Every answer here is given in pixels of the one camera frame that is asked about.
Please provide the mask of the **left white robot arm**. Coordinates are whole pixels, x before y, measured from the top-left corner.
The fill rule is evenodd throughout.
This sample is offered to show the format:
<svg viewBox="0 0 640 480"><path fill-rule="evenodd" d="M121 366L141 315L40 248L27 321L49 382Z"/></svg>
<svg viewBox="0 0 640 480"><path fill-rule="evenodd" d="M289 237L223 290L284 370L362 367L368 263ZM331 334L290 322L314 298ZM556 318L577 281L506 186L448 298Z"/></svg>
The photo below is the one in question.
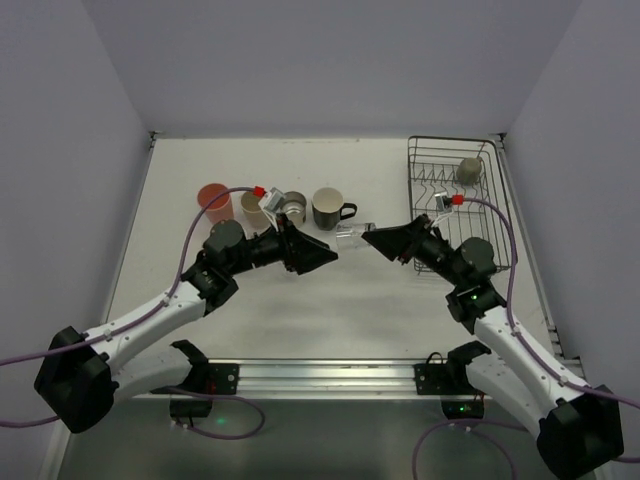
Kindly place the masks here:
<svg viewBox="0 0 640 480"><path fill-rule="evenodd" d="M157 356L145 350L222 307L238 290L238 274L281 263L303 275L337 258L329 245L299 231L283 214L251 237L237 221L221 221L195 263L156 299L83 333L73 327L58 332L34 388L73 433L95 426L117 402L154 390L221 394L206 356L191 342L175 341Z"/></svg>

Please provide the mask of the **clear glass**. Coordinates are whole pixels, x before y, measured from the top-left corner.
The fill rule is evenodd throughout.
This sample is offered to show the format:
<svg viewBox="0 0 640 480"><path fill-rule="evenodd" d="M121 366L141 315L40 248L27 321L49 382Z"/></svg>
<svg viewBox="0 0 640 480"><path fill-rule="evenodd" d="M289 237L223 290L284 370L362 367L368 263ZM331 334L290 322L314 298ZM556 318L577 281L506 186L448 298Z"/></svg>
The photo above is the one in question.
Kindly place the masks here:
<svg viewBox="0 0 640 480"><path fill-rule="evenodd" d="M369 243L363 234L376 229L373 222L350 223L341 222L336 227L336 243L340 251L351 251L368 248Z"/></svg>

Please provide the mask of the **metal cup with cream label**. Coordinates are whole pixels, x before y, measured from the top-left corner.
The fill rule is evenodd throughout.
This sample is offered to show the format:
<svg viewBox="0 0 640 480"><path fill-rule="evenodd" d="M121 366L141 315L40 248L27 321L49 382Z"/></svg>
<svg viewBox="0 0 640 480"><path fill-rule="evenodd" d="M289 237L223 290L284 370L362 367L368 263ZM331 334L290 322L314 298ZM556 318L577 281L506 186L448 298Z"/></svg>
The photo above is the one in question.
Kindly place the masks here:
<svg viewBox="0 0 640 480"><path fill-rule="evenodd" d="M296 228L301 228L307 216L306 197L297 191L286 192L281 210Z"/></svg>

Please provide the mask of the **grey-green ceramic cup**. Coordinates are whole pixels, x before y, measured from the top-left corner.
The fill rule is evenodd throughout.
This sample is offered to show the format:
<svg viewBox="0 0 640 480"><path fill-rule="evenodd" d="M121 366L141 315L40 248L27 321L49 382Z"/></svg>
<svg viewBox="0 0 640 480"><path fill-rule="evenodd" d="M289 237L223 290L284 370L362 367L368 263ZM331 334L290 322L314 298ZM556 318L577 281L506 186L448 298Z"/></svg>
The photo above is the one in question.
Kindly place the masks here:
<svg viewBox="0 0 640 480"><path fill-rule="evenodd" d="M456 179L464 186L479 182L483 173L483 160L480 157L467 157L461 160L456 169Z"/></svg>

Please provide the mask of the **tall pink plastic cup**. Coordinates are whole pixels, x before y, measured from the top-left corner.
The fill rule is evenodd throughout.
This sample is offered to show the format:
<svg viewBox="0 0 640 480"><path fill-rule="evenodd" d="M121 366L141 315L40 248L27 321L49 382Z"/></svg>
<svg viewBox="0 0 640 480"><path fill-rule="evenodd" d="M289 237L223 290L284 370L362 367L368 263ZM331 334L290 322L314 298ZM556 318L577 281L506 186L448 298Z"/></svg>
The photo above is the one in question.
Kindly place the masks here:
<svg viewBox="0 0 640 480"><path fill-rule="evenodd" d="M234 218L232 199L223 184L210 183L203 186L197 194L197 202L211 224Z"/></svg>

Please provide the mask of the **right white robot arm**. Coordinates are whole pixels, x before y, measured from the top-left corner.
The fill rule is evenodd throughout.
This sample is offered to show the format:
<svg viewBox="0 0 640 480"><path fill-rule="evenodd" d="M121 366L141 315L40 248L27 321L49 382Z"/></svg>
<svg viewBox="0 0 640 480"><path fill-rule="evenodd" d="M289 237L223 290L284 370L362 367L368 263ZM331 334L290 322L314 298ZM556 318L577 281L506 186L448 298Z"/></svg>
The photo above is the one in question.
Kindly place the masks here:
<svg viewBox="0 0 640 480"><path fill-rule="evenodd" d="M417 259L452 285L448 310L477 339L474 356L462 362L464 379L526 428L557 478L577 479L623 454L618 400L567 369L515 319L492 284L488 241L471 237L452 248L427 216L362 238L387 259Z"/></svg>

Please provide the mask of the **black mug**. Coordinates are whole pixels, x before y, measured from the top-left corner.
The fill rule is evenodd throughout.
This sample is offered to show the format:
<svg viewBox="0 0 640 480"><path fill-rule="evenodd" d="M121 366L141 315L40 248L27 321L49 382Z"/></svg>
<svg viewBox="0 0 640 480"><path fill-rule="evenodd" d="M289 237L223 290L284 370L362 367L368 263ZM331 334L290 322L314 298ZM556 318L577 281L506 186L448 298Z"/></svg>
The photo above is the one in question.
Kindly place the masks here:
<svg viewBox="0 0 640 480"><path fill-rule="evenodd" d="M332 187L320 188L312 197L314 223L322 231L334 229L339 222L353 218L357 211L355 203L346 202L342 193Z"/></svg>

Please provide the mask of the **beige plastic cup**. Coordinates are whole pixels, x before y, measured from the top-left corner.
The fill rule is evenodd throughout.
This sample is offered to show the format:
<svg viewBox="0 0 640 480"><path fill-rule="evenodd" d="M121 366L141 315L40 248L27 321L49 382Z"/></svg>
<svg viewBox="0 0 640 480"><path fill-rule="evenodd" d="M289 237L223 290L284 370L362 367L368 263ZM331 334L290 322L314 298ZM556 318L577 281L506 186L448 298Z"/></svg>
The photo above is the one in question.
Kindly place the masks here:
<svg viewBox="0 0 640 480"><path fill-rule="evenodd" d="M241 210L248 225L256 231L263 231L270 226L270 221L260 205L260 198L253 192L244 192L240 199Z"/></svg>

